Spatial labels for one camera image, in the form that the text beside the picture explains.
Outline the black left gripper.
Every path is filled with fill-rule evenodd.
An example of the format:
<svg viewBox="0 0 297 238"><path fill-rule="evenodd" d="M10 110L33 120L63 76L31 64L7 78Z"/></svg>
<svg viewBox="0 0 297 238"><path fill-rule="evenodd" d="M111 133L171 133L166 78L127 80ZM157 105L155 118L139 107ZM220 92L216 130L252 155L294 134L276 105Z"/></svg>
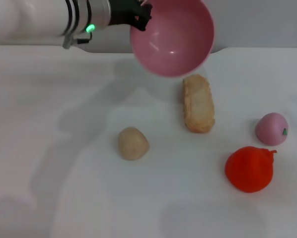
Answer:
<svg viewBox="0 0 297 238"><path fill-rule="evenodd" d="M148 1L138 0L109 0L109 25L133 25L140 31L145 31L151 20L152 5Z"/></svg>

